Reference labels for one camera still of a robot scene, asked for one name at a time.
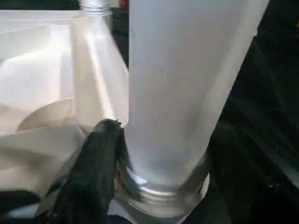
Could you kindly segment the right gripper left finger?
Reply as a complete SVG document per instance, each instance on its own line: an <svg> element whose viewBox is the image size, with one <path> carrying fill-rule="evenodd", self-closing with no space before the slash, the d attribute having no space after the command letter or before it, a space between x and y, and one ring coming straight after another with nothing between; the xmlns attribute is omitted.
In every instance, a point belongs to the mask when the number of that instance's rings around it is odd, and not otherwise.
<svg viewBox="0 0 299 224"><path fill-rule="evenodd" d="M114 198L123 129L118 120L103 119L88 134L61 188L49 224L108 224Z"/></svg>

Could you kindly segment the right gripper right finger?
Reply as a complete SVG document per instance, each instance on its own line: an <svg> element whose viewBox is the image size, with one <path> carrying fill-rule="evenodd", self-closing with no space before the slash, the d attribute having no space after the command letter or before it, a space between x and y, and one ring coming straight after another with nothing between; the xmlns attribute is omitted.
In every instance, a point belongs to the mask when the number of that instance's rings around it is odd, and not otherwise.
<svg viewBox="0 0 299 224"><path fill-rule="evenodd" d="M299 174L252 134L218 126L209 149L234 224L297 224Z"/></svg>

